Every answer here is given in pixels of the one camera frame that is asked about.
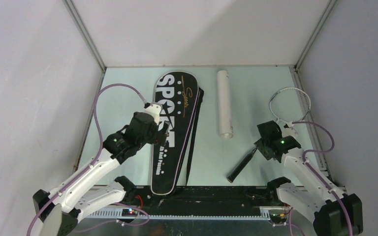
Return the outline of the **badminton racket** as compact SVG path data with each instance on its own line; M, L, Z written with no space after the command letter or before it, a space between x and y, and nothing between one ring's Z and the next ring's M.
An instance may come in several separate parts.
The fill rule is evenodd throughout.
M267 141L274 150L274 160L280 161L282 152L291 145L282 137L277 120L281 119L292 124L303 121L311 110L311 100L301 89L288 87L283 88L272 95L269 101L269 109L275 121L268 121L257 126L260 138ZM242 159L234 170L226 177L232 183L240 172L247 166L258 150L254 148Z

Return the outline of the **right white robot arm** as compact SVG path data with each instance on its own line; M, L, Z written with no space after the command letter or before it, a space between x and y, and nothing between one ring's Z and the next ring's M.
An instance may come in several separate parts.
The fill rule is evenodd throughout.
M300 190L290 179L279 177L267 183L267 201L293 207L307 218L318 236L357 236L363 233L362 202L356 194L347 194L326 177L297 141L292 126L281 128L271 120L257 126L258 151L267 160L276 160L288 168L303 184Z

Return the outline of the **white shuttlecock tube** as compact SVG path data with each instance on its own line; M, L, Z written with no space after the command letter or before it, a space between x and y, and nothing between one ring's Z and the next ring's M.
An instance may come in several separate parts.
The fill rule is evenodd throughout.
M231 97L229 87L229 74L226 70L217 72L219 132L223 139L233 137Z

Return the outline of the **black sport racket bag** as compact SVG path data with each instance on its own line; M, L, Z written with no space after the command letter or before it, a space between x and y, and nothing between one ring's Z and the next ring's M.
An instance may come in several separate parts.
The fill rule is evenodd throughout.
M162 105L159 129L170 124L165 144L152 149L150 189L155 195L173 194L185 156L191 164L203 95L196 77L185 71L168 72L155 85L154 101Z

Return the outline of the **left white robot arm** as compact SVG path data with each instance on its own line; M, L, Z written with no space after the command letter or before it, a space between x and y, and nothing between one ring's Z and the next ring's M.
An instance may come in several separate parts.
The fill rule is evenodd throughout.
M66 236L90 214L111 204L122 202L130 205L135 201L135 185L125 176L117 177L105 189L85 196L104 176L119 167L145 145L165 145L169 124L159 129L159 104L135 112L128 125L109 135L96 156L68 179L50 191L42 189L33 194L36 216L27 234L30 235L35 221L43 224L40 235Z

